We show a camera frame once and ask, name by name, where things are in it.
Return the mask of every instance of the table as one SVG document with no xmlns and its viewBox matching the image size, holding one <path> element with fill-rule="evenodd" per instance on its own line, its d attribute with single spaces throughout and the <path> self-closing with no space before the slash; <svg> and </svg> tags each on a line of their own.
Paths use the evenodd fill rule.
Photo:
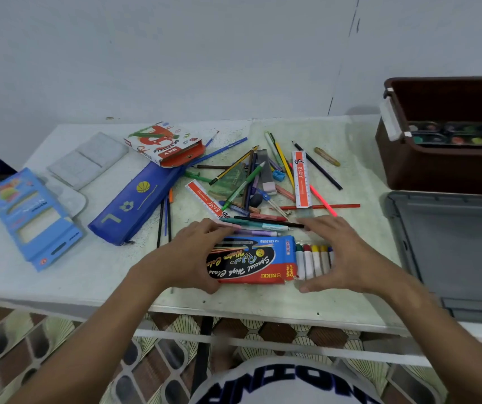
<svg viewBox="0 0 482 404">
<path fill-rule="evenodd" d="M 312 152 L 315 146 L 326 149 L 342 163 L 341 167 L 328 166 L 327 169 L 344 186 L 344 190 L 337 190 L 314 167 L 309 167 L 311 183 L 331 204 L 360 203 L 360 208 L 341 209 L 337 212 L 345 217 L 370 245 L 399 264 L 391 226 L 381 209 L 381 201 L 389 188 L 385 183 L 384 170 L 374 140 L 378 122 L 379 116 L 363 115 L 288 120 L 204 121 L 181 125 L 199 133 L 204 142 L 220 130 L 209 151 L 244 136 L 248 137 L 248 142 L 207 160 L 206 164 L 229 164 L 256 144 L 266 148 L 265 130 L 273 132 L 286 153 L 294 149 L 292 139 L 309 152 Z M 123 141 L 123 136 L 145 126 L 148 124 L 59 125 L 42 142 L 25 166 L 41 172 L 52 161 L 99 131 Z M 86 234 L 65 255 L 42 272 L 36 272 L 31 264 L 22 259 L 0 222 L 0 305 L 25 306 L 26 309 L 39 313 L 80 320 L 88 318 L 96 307 L 109 297 L 129 268 L 145 253 L 155 248 L 158 209 L 133 238 L 135 244 L 132 245 L 116 247 L 86 228 L 147 162 L 144 156 L 131 150 L 81 190 L 88 202 L 76 217 L 76 221 L 85 229 Z M 203 176 L 213 177 L 217 174 L 216 170 L 201 171 Z M 189 178 L 183 177 L 174 186 L 174 233 L 191 221 L 209 217 L 204 206 L 184 187 L 189 181 Z M 287 179 L 281 185 L 291 190 Z M 280 195 L 275 196 L 275 199 L 283 205 L 291 204 L 290 200 Z M 325 213 L 325 210 L 315 210 L 316 215 Z M 314 238 L 313 234 L 300 230 L 295 230 L 293 235 L 298 242 Z M 167 290 L 155 301 L 150 311 L 408 334 L 397 315 L 378 297 L 339 289 L 301 295 L 295 285 L 229 284 L 223 285 L 214 295 L 207 295 L 197 289 L 175 289 L 173 292 Z M 482 324 L 463 325 L 482 341 Z M 180 337 L 150 329 L 141 331 L 159 337 Z M 190 337 L 196 341 L 207 340 L 199 335 Z"/>
</svg>

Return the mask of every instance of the plastic bin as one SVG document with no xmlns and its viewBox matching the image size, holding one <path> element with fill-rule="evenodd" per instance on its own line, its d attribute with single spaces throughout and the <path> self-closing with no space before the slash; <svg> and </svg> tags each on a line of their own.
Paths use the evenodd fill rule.
<svg viewBox="0 0 482 404">
<path fill-rule="evenodd" d="M 377 141 L 393 190 L 482 194 L 482 149 L 427 148 L 409 121 L 482 121 L 482 77 L 390 78 Z"/>
</svg>

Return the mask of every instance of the white wall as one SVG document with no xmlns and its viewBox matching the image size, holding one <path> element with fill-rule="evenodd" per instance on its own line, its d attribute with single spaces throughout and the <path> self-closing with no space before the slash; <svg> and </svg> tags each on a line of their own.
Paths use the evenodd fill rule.
<svg viewBox="0 0 482 404">
<path fill-rule="evenodd" d="M 0 0 L 0 157 L 107 116 L 325 116 L 356 2 Z"/>
<path fill-rule="evenodd" d="M 360 0 L 329 114 L 379 113 L 391 77 L 471 75 L 482 75 L 482 0 Z"/>
</svg>

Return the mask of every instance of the person's right hand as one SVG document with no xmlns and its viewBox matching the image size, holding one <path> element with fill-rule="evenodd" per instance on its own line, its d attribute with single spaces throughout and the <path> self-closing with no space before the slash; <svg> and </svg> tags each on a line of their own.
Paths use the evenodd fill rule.
<svg viewBox="0 0 482 404">
<path fill-rule="evenodd" d="M 373 293 L 385 299 L 396 286 L 413 279 L 398 265 L 366 244 L 342 217 L 324 215 L 298 221 L 306 229 L 323 237 L 335 252 L 331 271 L 307 280 L 301 285 L 300 292 L 340 288 Z"/>
</svg>

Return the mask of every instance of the person's left hand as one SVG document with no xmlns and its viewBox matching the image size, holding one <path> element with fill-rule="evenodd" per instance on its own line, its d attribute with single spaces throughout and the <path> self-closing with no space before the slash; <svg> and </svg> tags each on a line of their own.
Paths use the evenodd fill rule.
<svg viewBox="0 0 482 404">
<path fill-rule="evenodd" d="M 220 284 L 209 276 L 206 259 L 211 249 L 233 228 L 219 227 L 209 218 L 192 222 L 166 245 L 147 254 L 137 264 L 164 288 L 198 288 L 215 293 Z"/>
</svg>

